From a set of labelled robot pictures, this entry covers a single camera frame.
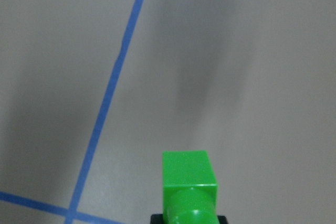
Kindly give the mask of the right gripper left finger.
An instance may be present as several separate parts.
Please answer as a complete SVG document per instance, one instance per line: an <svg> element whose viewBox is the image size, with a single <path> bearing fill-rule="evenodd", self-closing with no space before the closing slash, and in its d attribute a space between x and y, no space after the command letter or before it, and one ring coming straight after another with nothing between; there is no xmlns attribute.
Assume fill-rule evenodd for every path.
<svg viewBox="0 0 336 224"><path fill-rule="evenodd" d="M162 214L152 214L150 217L150 224L164 224Z"/></svg>

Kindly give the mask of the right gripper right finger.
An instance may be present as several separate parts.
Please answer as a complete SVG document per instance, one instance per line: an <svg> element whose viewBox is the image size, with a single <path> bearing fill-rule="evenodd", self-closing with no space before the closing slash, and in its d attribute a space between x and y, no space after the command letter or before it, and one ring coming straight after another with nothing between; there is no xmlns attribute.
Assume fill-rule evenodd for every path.
<svg viewBox="0 0 336 224"><path fill-rule="evenodd" d="M219 224L227 224L227 218L226 218L226 216L218 215L217 218L218 218Z"/></svg>

